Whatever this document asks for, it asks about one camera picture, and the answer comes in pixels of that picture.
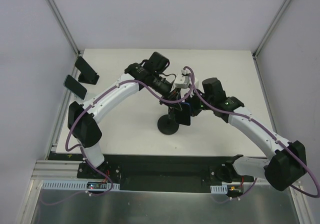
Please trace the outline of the black smartphone with teal edge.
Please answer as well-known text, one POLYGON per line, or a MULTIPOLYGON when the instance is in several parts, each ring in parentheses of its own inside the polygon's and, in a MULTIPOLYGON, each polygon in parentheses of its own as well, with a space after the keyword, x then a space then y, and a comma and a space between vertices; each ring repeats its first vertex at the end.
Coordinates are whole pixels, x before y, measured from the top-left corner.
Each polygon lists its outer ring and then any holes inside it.
POLYGON ((81 100, 84 100, 87 94, 87 89, 81 85, 74 77, 67 75, 63 86, 67 88, 74 95, 79 97, 81 100))

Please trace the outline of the black round-base clamp stand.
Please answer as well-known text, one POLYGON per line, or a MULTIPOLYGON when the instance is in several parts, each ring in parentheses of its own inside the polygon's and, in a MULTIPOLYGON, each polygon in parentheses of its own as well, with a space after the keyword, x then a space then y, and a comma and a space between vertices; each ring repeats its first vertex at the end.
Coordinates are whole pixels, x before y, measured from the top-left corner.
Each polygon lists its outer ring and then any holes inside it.
POLYGON ((179 130, 180 125, 175 121, 174 109, 168 108, 167 114, 162 115, 157 121, 158 130, 164 135, 173 135, 179 130))

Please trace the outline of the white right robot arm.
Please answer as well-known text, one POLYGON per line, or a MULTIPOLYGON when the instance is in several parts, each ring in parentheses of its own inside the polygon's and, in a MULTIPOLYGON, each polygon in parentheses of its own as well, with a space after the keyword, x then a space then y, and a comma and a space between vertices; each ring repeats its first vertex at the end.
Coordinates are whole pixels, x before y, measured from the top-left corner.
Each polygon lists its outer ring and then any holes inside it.
POLYGON ((266 156, 265 159, 237 154, 214 171, 215 177, 226 183, 242 176, 266 179, 273 188, 283 191, 306 174, 305 146, 291 142, 268 128, 262 128, 245 105, 234 96, 227 96, 216 77, 202 81, 204 92, 190 99, 195 114, 210 110, 227 124, 247 136, 266 156))

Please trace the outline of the aluminium frame rail left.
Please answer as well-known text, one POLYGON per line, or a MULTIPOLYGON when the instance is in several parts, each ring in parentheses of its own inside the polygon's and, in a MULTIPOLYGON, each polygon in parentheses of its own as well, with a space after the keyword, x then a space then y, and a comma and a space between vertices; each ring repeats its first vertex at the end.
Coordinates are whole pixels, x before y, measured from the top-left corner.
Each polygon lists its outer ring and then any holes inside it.
POLYGON ((78 45, 76 44, 55 0, 45 0, 45 1, 47 2, 48 7, 50 8, 70 48, 72 49, 72 51, 75 53, 76 56, 79 56, 81 54, 81 50, 78 48, 78 45))

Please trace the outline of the smartphone with blue edge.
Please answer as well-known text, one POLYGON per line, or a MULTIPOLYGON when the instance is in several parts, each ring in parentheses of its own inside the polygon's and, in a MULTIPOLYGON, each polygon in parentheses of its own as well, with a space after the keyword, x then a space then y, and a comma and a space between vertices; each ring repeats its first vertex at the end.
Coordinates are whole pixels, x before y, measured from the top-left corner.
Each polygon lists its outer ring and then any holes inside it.
POLYGON ((187 102, 180 104, 180 109, 174 110, 174 120, 179 125, 191 125, 191 106, 187 102))

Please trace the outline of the aluminium frame rail right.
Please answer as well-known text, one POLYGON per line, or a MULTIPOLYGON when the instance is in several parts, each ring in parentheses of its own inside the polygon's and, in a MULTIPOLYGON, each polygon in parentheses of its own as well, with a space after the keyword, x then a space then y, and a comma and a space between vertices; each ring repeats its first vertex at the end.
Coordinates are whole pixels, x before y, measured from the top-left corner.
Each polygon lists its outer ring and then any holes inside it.
POLYGON ((270 22, 268 28, 266 29, 264 35, 262 36, 258 46, 252 52, 252 57, 254 60, 258 58, 260 53, 262 52, 263 48, 267 44, 268 40, 272 37, 274 31, 276 30, 277 26, 280 24, 282 18, 286 14, 287 10, 289 9, 290 5, 294 0, 283 0, 279 9, 277 10, 275 16, 273 17, 272 21, 270 22))

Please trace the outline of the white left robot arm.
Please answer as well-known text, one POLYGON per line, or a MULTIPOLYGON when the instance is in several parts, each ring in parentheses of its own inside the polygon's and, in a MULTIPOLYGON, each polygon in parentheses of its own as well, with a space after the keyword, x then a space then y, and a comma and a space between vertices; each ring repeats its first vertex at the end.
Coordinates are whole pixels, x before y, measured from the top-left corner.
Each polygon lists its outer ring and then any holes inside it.
POLYGON ((169 67, 168 58, 154 52, 149 59, 140 63, 130 64, 124 73, 107 89, 91 99, 78 103, 72 102, 68 108, 67 126, 69 133, 65 141, 65 150, 72 151, 69 146, 71 137, 77 141, 83 157, 89 163, 88 172, 99 179, 105 175, 105 161, 101 151, 100 140, 102 131, 101 120, 126 98, 146 88, 160 103, 174 108, 181 108, 187 93, 181 96, 181 90, 192 91, 190 76, 185 69, 176 75, 172 82, 164 77, 164 71, 169 67))

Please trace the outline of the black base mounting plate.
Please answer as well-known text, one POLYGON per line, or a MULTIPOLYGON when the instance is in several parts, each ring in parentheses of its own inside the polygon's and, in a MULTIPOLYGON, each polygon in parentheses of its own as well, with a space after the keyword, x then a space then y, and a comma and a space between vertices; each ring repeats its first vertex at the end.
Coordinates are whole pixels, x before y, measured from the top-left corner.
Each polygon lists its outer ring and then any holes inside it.
POLYGON ((93 181, 106 176, 122 191, 210 193, 221 185, 215 172, 228 156, 166 156, 106 154, 98 170, 92 170, 81 154, 51 153, 50 161, 78 161, 76 177, 93 181))

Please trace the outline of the aluminium frame rail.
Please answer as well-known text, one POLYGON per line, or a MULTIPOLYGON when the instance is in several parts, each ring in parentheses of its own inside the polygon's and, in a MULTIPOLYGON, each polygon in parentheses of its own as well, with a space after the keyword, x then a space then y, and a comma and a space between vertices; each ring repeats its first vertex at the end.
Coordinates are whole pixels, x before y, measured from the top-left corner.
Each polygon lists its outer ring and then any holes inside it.
POLYGON ((262 52, 263 48, 267 44, 268 40, 272 37, 274 31, 276 30, 277 26, 280 24, 282 18, 286 14, 287 10, 289 9, 290 5, 294 0, 283 0, 279 9, 277 10, 275 16, 273 17, 272 21, 270 22, 268 28, 266 29, 264 35, 262 36, 258 46, 252 52, 252 57, 254 60, 258 58, 260 53, 262 52))
POLYGON ((45 1, 47 2, 48 7, 50 8, 70 48, 72 49, 72 51, 75 53, 76 56, 79 56, 81 54, 81 50, 78 48, 78 45, 76 44, 55 0, 45 0, 45 1))

